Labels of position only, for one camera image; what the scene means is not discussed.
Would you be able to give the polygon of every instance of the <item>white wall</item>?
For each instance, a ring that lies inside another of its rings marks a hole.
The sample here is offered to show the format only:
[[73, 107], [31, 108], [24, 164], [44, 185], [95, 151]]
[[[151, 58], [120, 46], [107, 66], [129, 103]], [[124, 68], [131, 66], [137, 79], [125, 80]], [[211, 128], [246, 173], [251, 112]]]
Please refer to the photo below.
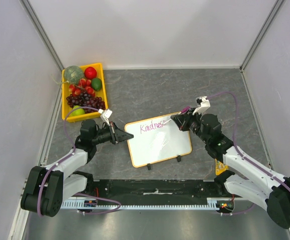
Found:
[[275, 170], [290, 176], [290, 1], [285, 1], [246, 69]]
[[67, 67], [239, 66], [275, 0], [30, 0]]
[[60, 71], [17, 0], [0, 1], [0, 240], [45, 139]]

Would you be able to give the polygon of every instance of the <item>cantaloupe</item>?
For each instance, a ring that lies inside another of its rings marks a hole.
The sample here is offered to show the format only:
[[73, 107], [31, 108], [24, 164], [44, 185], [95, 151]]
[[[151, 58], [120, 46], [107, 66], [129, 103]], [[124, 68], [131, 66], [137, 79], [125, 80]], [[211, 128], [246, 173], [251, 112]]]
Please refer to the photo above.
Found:
[[84, 72], [78, 66], [69, 66], [64, 71], [64, 79], [69, 84], [78, 85], [79, 80], [85, 77]]

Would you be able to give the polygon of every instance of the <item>red grapes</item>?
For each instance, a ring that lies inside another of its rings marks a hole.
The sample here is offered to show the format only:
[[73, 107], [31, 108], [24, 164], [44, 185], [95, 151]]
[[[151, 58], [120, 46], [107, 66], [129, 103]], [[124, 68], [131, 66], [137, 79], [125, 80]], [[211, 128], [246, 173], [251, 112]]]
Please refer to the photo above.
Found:
[[[82, 91], [79, 96], [73, 96], [70, 94], [67, 98], [67, 104], [69, 107], [73, 108], [74, 106], [81, 106], [81, 107], [92, 107], [95, 109], [102, 109], [105, 110], [105, 102], [102, 101], [100, 96], [92, 97], [86, 91]], [[86, 114], [97, 112], [92, 109], [84, 109]]]

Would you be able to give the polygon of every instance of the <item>cable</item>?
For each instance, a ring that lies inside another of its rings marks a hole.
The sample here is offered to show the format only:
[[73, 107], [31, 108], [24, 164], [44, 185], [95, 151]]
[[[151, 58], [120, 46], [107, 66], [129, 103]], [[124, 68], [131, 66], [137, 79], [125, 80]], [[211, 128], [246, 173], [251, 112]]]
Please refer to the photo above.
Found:
[[232, 202], [233, 203], [233, 208], [232, 209], [230, 209], [230, 208], [227, 208], [227, 207], [225, 207], [225, 206], [222, 206], [221, 208], [223, 208], [223, 209], [227, 209], [228, 211], [231, 211], [231, 213], [234, 211], [234, 209], [235, 209], [235, 195], [234, 194], [232, 194], [232, 198], [231, 198], [231, 200], [230, 200], [230, 202]]
[[114, 209], [111, 209], [111, 210], [107, 210], [107, 211], [101, 211], [101, 212], [83, 212], [83, 211], [79, 211], [78, 212], [80, 214], [85, 214], [85, 215], [100, 215], [100, 214], [108, 214], [108, 213], [112, 213], [112, 212], [115, 212], [117, 211], [120, 207], [121, 207], [121, 203], [116, 201], [116, 200], [112, 200], [112, 199], [107, 199], [107, 198], [102, 198], [102, 197], [97, 197], [97, 196], [90, 196], [90, 195], [87, 195], [87, 194], [84, 194], [84, 193], [76, 193], [75, 195], [79, 195], [79, 196], [84, 196], [84, 197], [88, 197], [88, 198], [94, 198], [96, 200], [101, 200], [101, 201], [106, 201], [106, 202], [111, 202], [111, 203], [115, 203], [115, 204], [118, 204], [118, 206]]
[[75, 143], [74, 141], [71, 139], [71, 137], [68, 135], [67, 133], [67, 129], [66, 129], [66, 121], [67, 121], [67, 118], [69, 117], [69, 115], [78, 110], [78, 109], [91, 109], [91, 110], [95, 110], [95, 111], [98, 111], [98, 109], [96, 108], [93, 108], [93, 107], [88, 107], [88, 106], [81, 106], [81, 107], [78, 107], [78, 108], [75, 108], [73, 110], [71, 110], [65, 117], [65, 120], [64, 120], [64, 131], [65, 131], [65, 135], [67, 137], [67, 139], [70, 141], [71, 145], [73, 146], [73, 151], [72, 153], [68, 154], [67, 156], [63, 157], [62, 159], [60, 159], [56, 164], [54, 164], [46, 173], [42, 183], [41, 183], [41, 186], [40, 186], [40, 189], [39, 189], [39, 194], [38, 194], [38, 201], [37, 201], [37, 214], [38, 216], [42, 217], [43, 215], [41, 214], [41, 197], [43, 195], [43, 190], [44, 190], [44, 186], [46, 184], [46, 181], [47, 181], [47, 178], [49, 176], [49, 174], [52, 172], [53, 169], [55, 169], [59, 164], [63, 163], [65, 160], [67, 160], [68, 158], [70, 158], [72, 155], [75, 154], [76, 152], [76, 146], [75, 146]]
[[267, 174], [268, 176], [270, 176], [272, 179], [274, 179], [275, 181], [277, 181], [279, 184], [281, 184], [284, 188], [286, 188], [289, 192], [290, 192], [290, 187], [287, 186], [284, 182], [282, 182], [280, 179], [278, 179], [277, 177], [273, 176], [273, 174], [271, 174], [270, 172], [268, 172], [266, 169], [263, 169], [262, 167], [258, 166], [256, 163], [254, 163], [252, 160], [250, 160], [249, 158], [243, 156], [243, 154], [240, 152], [240, 150], [237, 147], [236, 144], [236, 128], [237, 128], [237, 122], [238, 122], [238, 103], [237, 103], [237, 97], [235, 96], [234, 93], [230, 92], [230, 91], [222, 91], [219, 93], [216, 93], [214, 95], [208, 96], [207, 99], [212, 99], [214, 97], [223, 95], [223, 94], [230, 94], [233, 96], [234, 100], [235, 100], [235, 105], [236, 105], [236, 115], [235, 115], [235, 123], [234, 123], [234, 130], [233, 130], [233, 144], [234, 147], [236, 149], [236, 151], [238, 152], [238, 154], [244, 158], [247, 162], [249, 162], [250, 164], [252, 164], [254, 167], [258, 168], [259, 170], [261, 170], [263, 173]]
[[225, 215], [225, 216], [232, 216], [232, 215], [239, 215], [239, 214], [245, 214], [249, 211], [251, 211], [253, 208], [255, 207], [255, 204], [252, 204], [248, 209], [246, 210], [243, 210], [243, 211], [238, 211], [238, 212], [232, 212], [232, 213], [223, 213], [221, 214], [222, 216]]
[[99, 197], [98, 188], [96, 187], [95, 190], [96, 190], [97, 197]]

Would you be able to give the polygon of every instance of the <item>metal frame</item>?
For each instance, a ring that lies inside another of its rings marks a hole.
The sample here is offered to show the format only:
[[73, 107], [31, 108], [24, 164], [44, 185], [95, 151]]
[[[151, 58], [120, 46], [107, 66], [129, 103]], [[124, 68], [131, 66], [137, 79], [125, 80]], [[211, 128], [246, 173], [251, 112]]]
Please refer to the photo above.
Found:
[[28, 13], [32, 23], [34, 24], [37, 32], [39, 33], [39, 35], [40, 35], [42, 41], [44, 42], [44, 44], [46, 45], [47, 49], [49, 50], [51, 56], [54, 58], [59, 70], [62, 71], [64, 69], [64, 65], [62, 64], [62, 62], [61, 62], [54, 46], [52, 45], [46, 31], [44, 30], [41, 22], [39, 21], [39, 18], [33, 9], [33, 6], [29, 2], [29, 0], [20, 0], [20, 2], [24, 6], [26, 12]]
[[250, 47], [245, 59], [243, 60], [241, 66], [240, 66], [240, 70], [244, 71], [246, 69], [246, 66], [248, 65], [250, 59], [252, 58], [252, 56], [254, 55], [256, 49], [258, 48], [261, 40], [264, 38], [268, 28], [270, 27], [270, 25], [272, 24], [275, 16], [277, 15], [278, 11], [280, 10], [282, 4], [285, 2], [285, 0], [276, 0], [276, 2], [274, 3], [274, 6], [272, 7], [272, 9], [269, 12], [269, 15], [267, 16], [263, 26], [261, 27], [256, 39], [254, 40], [252, 46]]
[[263, 134], [262, 126], [261, 126], [260, 121], [259, 121], [258, 112], [257, 112], [257, 109], [255, 108], [254, 101], [253, 101], [253, 99], [251, 97], [251, 94], [250, 94], [250, 91], [249, 91], [249, 88], [248, 88], [248, 83], [246, 81], [246, 77], [245, 77], [244, 73], [245, 73], [245, 69], [248, 66], [251, 58], [253, 57], [253, 55], [256, 52], [258, 46], [260, 45], [261, 41], [263, 40], [265, 34], [267, 33], [269, 27], [273, 23], [275, 17], [277, 16], [279, 10], [281, 9], [281, 7], [283, 6], [284, 3], [285, 3], [285, 0], [276, 0], [274, 6], [272, 7], [269, 15], [266, 18], [263, 26], [261, 27], [256, 39], [254, 40], [252, 46], [250, 47], [245, 59], [243, 60], [241, 66], [240, 66], [241, 76], [242, 76], [242, 79], [243, 79], [243, 82], [244, 82], [244, 85], [245, 85], [245, 89], [246, 89], [246, 92], [247, 92], [247, 96], [248, 96], [248, 99], [249, 99], [249, 102], [250, 102], [250, 105], [251, 105], [251, 109], [252, 109], [254, 118], [255, 118], [255, 121], [256, 121], [256, 125], [257, 125], [257, 128], [258, 128], [260, 139], [261, 139], [262, 145], [264, 147], [264, 151], [265, 151], [265, 154], [266, 154], [267, 161], [271, 164], [271, 167], [273, 167], [273, 165], [271, 163], [270, 152], [268, 151], [267, 146], [266, 146], [266, 141], [265, 141], [265, 137], [264, 137], [264, 134]]
[[[25, 11], [28, 13], [32, 23], [34, 24], [37, 32], [39, 33], [42, 41], [44, 42], [46, 48], [48, 49], [51, 56], [53, 57], [57, 67], [59, 68], [60, 71], [62, 71], [64, 69], [64, 65], [62, 64], [56, 50], [54, 49], [54, 47], [53, 47], [53, 45], [52, 45], [52, 43], [47, 35], [47, 33], [45, 32], [41, 22], [39, 21], [38, 16], [36, 15], [31, 3], [29, 2], [29, 0], [20, 0], [20, 2], [24, 6]], [[257, 125], [258, 131], [259, 131], [259, 135], [260, 135], [263, 147], [264, 147], [266, 158], [267, 158], [269, 163], [270, 163], [270, 155], [269, 155], [269, 152], [268, 152], [266, 144], [265, 144], [265, 139], [264, 139], [261, 124], [259, 122], [258, 113], [257, 113], [257, 110], [256, 110], [254, 104], [253, 104], [253, 100], [251, 98], [251, 95], [250, 95], [250, 92], [248, 89], [248, 84], [247, 84], [245, 76], [244, 76], [244, 70], [246, 69], [248, 63], [250, 62], [251, 58], [253, 57], [260, 42], [264, 38], [266, 32], [268, 31], [270, 25], [272, 24], [275, 16], [277, 15], [278, 11], [281, 9], [281, 6], [283, 5], [284, 2], [285, 2], [285, 0], [276, 0], [274, 6], [272, 7], [269, 15], [266, 18], [263, 26], [261, 27], [258, 35], [256, 36], [256, 39], [254, 40], [251, 48], [249, 49], [245, 59], [243, 60], [241, 66], [239, 67], [241, 70], [241, 75], [242, 75], [243, 82], [244, 82], [244, 85], [246, 88], [247, 96], [248, 96], [249, 102], [251, 104], [252, 112], [253, 112], [253, 115], [254, 115], [254, 118], [256, 121], [256, 125]], [[55, 102], [55, 105], [53, 108], [53, 113], [52, 113], [52, 116], [51, 116], [51, 119], [49, 122], [49, 126], [48, 126], [48, 130], [47, 130], [46, 139], [45, 139], [45, 142], [43, 144], [43, 148], [41, 150], [37, 165], [45, 165], [47, 162], [47, 157], [49, 154], [51, 141], [52, 141], [53, 134], [55, 131], [55, 126], [57, 123], [57, 116], [58, 116], [59, 111], [60, 111], [60, 106], [61, 106], [61, 88], [59, 89], [58, 94], [57, 94], [56, 102]], [[8, 237], [9, 240], [22, 239], [27, 219], [28, 219], [28, 212], [24, 211], [20, 208], [20, 201], [19, 201], [19, 205], [17, 207], [17, 211], [16, 211], [14, 221], [12, 224], [12, 228], [10, 230], [10, 234]]]
[[248, 100], [249, 100], [249, 103], [250, 103], [250, 106], [251, 106], [251, 110], [252, 110], [254, 118], [255, 118], [256, 126], [257, 126], [258, 133], [259, 133], [259, 136], [260, 136], [261, 144], [263, 145], [263, 148], [264, 148], [264, 152], [265, 152], [265, 155], [266, 155], [267, 162], [272, 167], [271, 156], [270, 156], [269, 151], [268, 151], [267, 146], [266, 146], [266, 141], [265, 141], [265, 137], [264, 137], [264, 134], [263, 134], [262, 126], [261, 126], [260, 121], [259, 121], [258, 112], [257, 112], [256, 107], [254, 105], [254, 101], [253, 101], [253, 99], [252, 99], [252, 97], [250, 95], [250, 91], [249, 91], [249, 88], [248, 88], [248, 83], [246, 81], [244, 72], [241, 71], [240, 73], [241, 73], [241, 77], [243, 79], [243, 83], [245, 85], [245, 90], [246, 90], [246, 93], [247, 93], [247, 96], [248, 96]]

